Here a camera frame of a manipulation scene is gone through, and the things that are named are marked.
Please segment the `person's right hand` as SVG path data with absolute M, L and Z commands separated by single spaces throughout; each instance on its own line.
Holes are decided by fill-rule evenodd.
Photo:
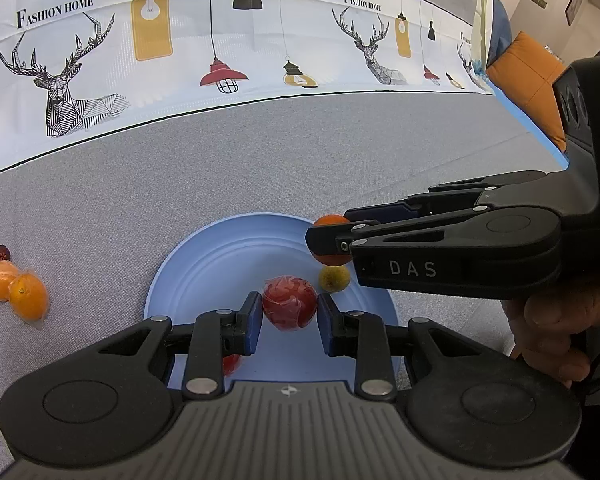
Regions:
M 566 387 L 591 373 L 591 359 L 573 347 L 571 337 L 600 327 L 600 288 L 562 296 L 501 302 L 513 334 L 513 358 Z

